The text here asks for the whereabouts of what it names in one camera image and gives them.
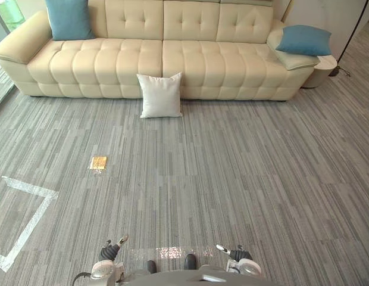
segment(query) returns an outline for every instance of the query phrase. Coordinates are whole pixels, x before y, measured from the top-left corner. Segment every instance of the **cream leather sofa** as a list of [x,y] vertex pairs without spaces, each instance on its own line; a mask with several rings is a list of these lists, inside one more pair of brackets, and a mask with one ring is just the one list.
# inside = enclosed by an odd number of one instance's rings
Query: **cream leather sofa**
[[136,73],[183,73],[181,97],[288,100],[317,57],[275,51],[283,24],[269,0],[89,0],[96,39],[53,41],[38,12],[0,43],[25,95],[140,98]]

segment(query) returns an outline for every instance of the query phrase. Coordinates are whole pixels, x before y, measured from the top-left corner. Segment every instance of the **tufted seat cushion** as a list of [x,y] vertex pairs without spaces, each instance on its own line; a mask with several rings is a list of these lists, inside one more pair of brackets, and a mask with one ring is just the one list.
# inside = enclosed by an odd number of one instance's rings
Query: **tufted seat cushion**
[[181,97],[209,100],[287,100],[313,67],[286,70],[268,45],[163,41],[162,75],[182,72]]
[[162,41],[50,41],[27,70],[34,81],[27,83],[28,88],[39,89],[40,95],[140,98],[136,74],[162,76]]

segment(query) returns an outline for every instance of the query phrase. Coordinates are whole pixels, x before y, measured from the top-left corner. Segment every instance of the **black foot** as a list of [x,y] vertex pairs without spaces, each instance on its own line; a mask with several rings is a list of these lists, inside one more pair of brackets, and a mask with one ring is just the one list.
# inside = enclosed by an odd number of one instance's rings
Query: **black foot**
[[150,274],[157,272],[157,265],[153,260],[148,261],[148,271],[150,272]]
[[188,254],[184,260],[185,270],[196,270],[196,257],[194,254]]

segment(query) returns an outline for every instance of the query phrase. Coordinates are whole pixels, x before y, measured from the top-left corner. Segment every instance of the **cable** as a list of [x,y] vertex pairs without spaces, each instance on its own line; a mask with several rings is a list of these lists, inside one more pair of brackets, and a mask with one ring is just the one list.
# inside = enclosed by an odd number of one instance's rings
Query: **cable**
[[72,281],[72,284],[71,284],[71,286],[74,286],[74,284],[75,284],[75,281],[79,278],[79,277],[90,277],[90,273],[89,272],[81,272],[81,273],[79,273],[79,274],[77,274],[76,276],[75,276],[75,278],[73,278],[73,281]]

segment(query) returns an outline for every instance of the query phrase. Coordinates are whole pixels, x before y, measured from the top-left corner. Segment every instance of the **tape marking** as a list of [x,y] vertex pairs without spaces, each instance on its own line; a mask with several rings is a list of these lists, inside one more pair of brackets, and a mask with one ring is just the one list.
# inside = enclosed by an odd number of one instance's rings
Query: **tape marking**
[[8,178],[6,176],[2,176],[5,180],[6,184],[10,188],[18,189],[23,192],[27,192],[32,195],[39,195],[44,197],[44,200],[37,208],[36,212],[26,225],[23,232],[18,237],[18,240],[15,242],[14,246],[10,250],[7,256],[0,255],[0,268],[7,272],[11,265],[14,263],[15,258],[17,258],[19,252],[21,251],[22,247],[25,245],[26,241],[29,239],[30,234],[33,232],[35,226],[43,216],[44,212],[46,211],[47,207],[51,203],[52,200],[56,200],[59,196],[59,193],[53,191],[51,189],[42,188],[39,186],[34,186],[22,181],[18,181],[15,179]]

